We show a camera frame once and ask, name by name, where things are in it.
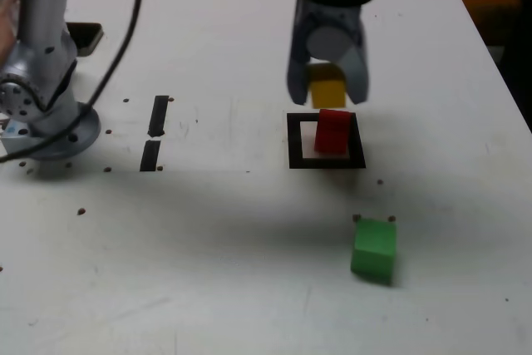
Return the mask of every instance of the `white table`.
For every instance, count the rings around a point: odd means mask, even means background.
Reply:
[[[113,133],[71,169],[1,167],[1,354],[530,354],[532,138],[461,0],[364,8],[357,171],[288,169],[293,8],[145,0]],[[69,0],[106,30],[81,99],[130,10]],[[164,170],[140,173],[155,95]],[[395,287],[351,275],[353,214],[397,217]]]

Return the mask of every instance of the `black cable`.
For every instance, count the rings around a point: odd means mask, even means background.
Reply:
[[[130,19],[130,25],[127,28],[124,41],[122,42],[120,48],[118,49],[118,53],[116,54],[115,59],[109,65],[109,69],[107,70],[106,74],[103,76],[100,83],[94,90],[94,93],[92,94],[91,99],[81,109],[79,116],[77,116],[76,119],[72,121],[65,129],[56,133],[53,136],[47,137],[44,141],[42,141],[38,145],[34,145],[32,147],[28,147],[27,149],[16,151],[14,153],[5,155],[4,157],[0,157],[0,164],[11,161],[11,160],[16,160],[17,158],[28,157],[31,154],[35,153],[36,151],[42,150],[48,147],[49,145],[52,145],[56,141],[62,139],[63,137],[68,136],[74,130],[74,128],[76,128],[79,125],[81,120],[85,118],[89,114],[89,112],[91,112],[92,107],[96,104],[96,101],[98,100],[98,98],[100,97],[104,89],[106,88],[107,82],[111,79],[113,73],[115,72],[115,69],[118,67],[118,65],[120,64],[120,61],[122,60],[122,57],[126,53],[127,47],[130,45],[131,38],[133,38],[133,33],[135,32],[136,24],[139,19],[141,4],[142,4],[142,0],[135,0],[135,4],[133,6],[133,13],[131,14],[131,19]]]

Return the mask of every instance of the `black tape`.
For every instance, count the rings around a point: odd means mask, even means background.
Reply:
[[[147,141],[142,153],[140,162],[140,172],[154,172],[157,169],[157,158],[159,157],[160,141]]]
[[[151,112],[150,129],[148,135],[159,137],[165,134],[166,109],[169,96],[155,96],[153,111]]]
[[[303,158],[301,146],[301,122],[318,122],[318,113],[289,113],[286,115],[288,128],[288,161],[291,170],[357,170],[366,168],[362,141],[358,131],[357,116],[351,114],[349,130],[349,159]]]

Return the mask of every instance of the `green cube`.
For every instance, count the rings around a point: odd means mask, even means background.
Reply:
[[[396,259],[397,227],[389,222],[360,219],[353,244],[351,271],[383,283],[391,283]]]

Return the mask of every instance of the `cube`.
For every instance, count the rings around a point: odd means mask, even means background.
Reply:
[[[314,150],[318,153],[345,154],[351,130],[351,113],[320,110]]]
[[[360,219],[353,244],[351,271],[390,284],[396,258],[397,227],[374,219]]]
[[[309,66],[310,94],[314,108],[343,108],[346,106],[346,80],[334,64]]]

